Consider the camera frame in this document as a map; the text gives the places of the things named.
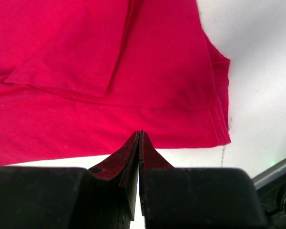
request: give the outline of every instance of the stitched seam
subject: stitched seam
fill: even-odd
[[[214,80],[215,83],[221,83],[221,82],[227,82],[229,79],[223,79],[223,80]]]
[[[181,110],[184,112],[199,112],[199,111],[205,111],[205,110],[209,110],[209,109],[213,109],[214,105],[210,106],[210,107],[202,107],[202,108],[197,108],[197,109],[183,109],[180,107],[144,107],[144,106],[131,106],[131,105],[118,105],[118,104],[106,104],[106,103],[98,103],[98,102],[89,102],[88,100],[83,100],[83,99],[76,99],[76,98],[72,98],[66,95],[63,95],[61,93],[58,92],[52,92],[51,90],[49,90],[49,87],[47,86],[43,86],[43,85],[31,85],[29,84],[31,87],[34,88],[38,88],[40,90],[43,90],[47,93],[50,93],[52,95],[56,95],[56,96],[60,96],[62,98],[65,99],[69,99],[69,100],[75,100],[77,102],[81,102],[81,103],[88,103],[88,104],[97,104],[97,105],[103,105],[103,106],[115,106],[115,107],[125,107],[125,108],[137,108],[137,109],[157,109],[157,110],[169,110],[169,109],[175,109],[175,110]]]
[[[105,22],[106,14],[107,14],[107,12],[108,12],[108,5],[109,5],[109,3],[107,2],[106,7],[105,7],[105,12],[104,12],[104,15],[103,15],[103,22]],[[102,28],[102,32],[101,32],[102,35],[104,34],[104,29],[105,29],[104,24],[105,24],[105,23],[103,23],[103,28]],[[93,80],[93,79],[95,78],[95,74],[96,74],[96,71],[97,71],[98,68],[99,68],[101,58],[102,58],[102,55],[98,58],[98,61],[97,61],[97,62],[98,62],[98,65],[97,65],[97,67],[96,67],[96,70],[94,71],[94,74],[91,76],[90,80]],[[84,80],[84,81],[87,81],[87,78],[88,78],[88,77],[89,77],[88,74],[84,75],[83,80]],[[80,90],[79,93],[83,94],[82,90],[83,90],[84,86],[85,86],[85,85],[82,84],[81,88],[79,89],[79,90]]]
[[[220,118],[219,118],[219,114],[218,114],[218,111],[217,111],[217,108],[216,108],[216,107],[215,107],[215,113],[216,113],[217,120],[218,120],[218,122],[219,122],[219,126],[220,126],[220,128],[221,128],[221,132],[222,132],[222,134],[223,134],[223,136],[224,136],[225,142],[227,143],[227,142],[228,142],[228,138],[227,138],[227,136],[225,135],[223,126],[221,125]]]
[[[228,60],[222,60],[222,61],[212,61],[212,65],[213,65],[213,64],[222,64],[222,63],[230,63],[230,59],[228,59]]]
[[[108,21],[109,21],[109,22],[110,22],[110,20],[111,20],[111,11],[112,11],[112,8],[113,8],[113,6],[110,7],[110,10],[108,10],[108,2],[107,2],[106,11],[105,11],[105,13],[104,13],[104,19],[105,19],[106,15],[108,15],[108,13],[109,13],[109,16],[108,16],[108,17],[109,17],[109,18],[108,18]],[[100,68],[101,60],[103,59],[105,50],[106,50],[106,48],[107,48],[108,38],[109,38],[109,29],[107,29],[107,34],[106,34],[106,38],[105,38],[105,45],[103,45],[103,49],[102,49],[100,58],[99,58],[99,60],[98,60],[97,67],[96,67],[96,69],[95,69],[95,71],[94,71],[93,78],[95,77],[97,71],[98,71],[99,68]]]
[[[217,131],[216,131],[216,128],[215,128],[215,124],[214,124],[213,118],[212,118],[211,113],[210,113],[210,110],[208,110],[208,114],[209,114],[209,116],[210,116],[211,123],[212,123],[212,125],[213,125],[214,132],[215,132],[215,135],[216,135],[217,141],[218,141],[218,143],[220,143],[220,141],[219,141],[219,137],[218,137],[218,134],[217,134]]]

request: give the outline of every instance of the red fabric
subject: red fabric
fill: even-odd
[[[229,63],[193,0],[0,0],[0,165],[227,144]]]

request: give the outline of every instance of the red t-shirt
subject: red t-shirt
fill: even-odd
[[[227,144],[229,63],[193,0],[0,0],[0,165]]]

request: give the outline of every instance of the white table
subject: white table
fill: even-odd
[[[286,0],[198,0],[211,42],[231,61],[232,143],[159,152],[175,167],[239,167],[251,177],[286,157]],[[89,168],[107,156],[22,163]],[[132,229],[143,229],[137,199]]]

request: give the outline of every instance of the fabric fold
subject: fabric fold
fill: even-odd
[[[228,70],[194,0],[0,0],[0,165],[230,143]]]
[[[128,6],[128,0],[83,3],[5,82],[102,97],[119,58]]]

